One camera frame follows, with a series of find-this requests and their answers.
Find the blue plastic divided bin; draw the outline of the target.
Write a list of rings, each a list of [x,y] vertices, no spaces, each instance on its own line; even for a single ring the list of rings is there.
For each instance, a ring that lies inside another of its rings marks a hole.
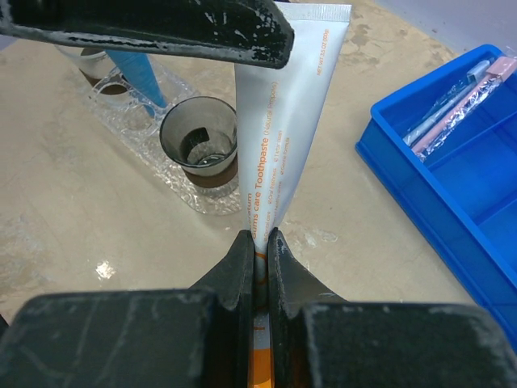
[[[472,67],[501,55],[484,44],[375,103],[356,150],[473,300],[515,341],[515,77],[426,160],[403,141]]]

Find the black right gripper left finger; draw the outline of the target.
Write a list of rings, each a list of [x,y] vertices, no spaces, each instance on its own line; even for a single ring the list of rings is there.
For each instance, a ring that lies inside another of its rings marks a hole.
[[[4,387],[249,387],[254,244],[186,289],[45,294],[1,337]]]

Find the light blue toothpaste tube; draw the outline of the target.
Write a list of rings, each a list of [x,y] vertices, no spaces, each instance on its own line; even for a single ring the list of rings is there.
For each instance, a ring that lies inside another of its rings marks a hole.
[[[120,70],[127,82],[159,108],[167,106],[149,58],[144,53],[108,49],[107,55]]]

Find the clear textured glass tray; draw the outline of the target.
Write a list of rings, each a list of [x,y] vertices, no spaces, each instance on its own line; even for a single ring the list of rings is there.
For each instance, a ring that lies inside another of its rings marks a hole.
[[[199,93],[154,59],[150,63],[167,102],[165,108],[155,105],[126,81],[118,69],[113,69],[86,95],[90,111],[191,209],[214,216],[239,212],[237,176],[218,188],[201,188],[164,151],[161,128],[166,114]]]

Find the pink wrapped toothbrush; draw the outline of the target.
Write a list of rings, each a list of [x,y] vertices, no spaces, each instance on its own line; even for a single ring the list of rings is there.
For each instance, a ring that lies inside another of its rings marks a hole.
[[[444,144],[456,127],[481,106],[515,71],[514,57],[501,56],[494,59],[481,81],[410,147],[412,152],[419,160],[425,161]]]

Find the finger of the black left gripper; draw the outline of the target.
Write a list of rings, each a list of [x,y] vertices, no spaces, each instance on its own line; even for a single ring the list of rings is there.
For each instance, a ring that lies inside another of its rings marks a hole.
[[[70,47],[284,68],[295,32],[273,1],[5,0],[1,33]]]

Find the blue wrapped toothbrush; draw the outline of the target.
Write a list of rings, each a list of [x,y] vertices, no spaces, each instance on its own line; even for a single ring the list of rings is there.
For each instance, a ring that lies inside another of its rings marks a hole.
[[[479,81],[481,81],[493,61],[493,58],[479,61],[459,82],[453,85],[447,93],[440,97],[431,106],[423,118],[407,131],[407,134],[403,137],[405,144],[411,147],[436,123],[438,123],[447,112],[449,112],[477,85]]]

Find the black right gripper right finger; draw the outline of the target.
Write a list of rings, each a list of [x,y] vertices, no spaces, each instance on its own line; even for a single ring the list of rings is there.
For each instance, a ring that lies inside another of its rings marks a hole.
[[[516,355],[477,306],[349,302],[267,245],[276,387],[513,387]]]

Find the white toothpaste tube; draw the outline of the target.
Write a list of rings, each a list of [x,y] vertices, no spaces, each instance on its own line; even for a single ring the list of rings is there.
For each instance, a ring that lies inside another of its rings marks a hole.
[[[234,67],[239,190],[254,242],[253,387],[272,385],[268,239],[296,192],[352,12],[349,4],[276,5],[295,32],[287,65]]]

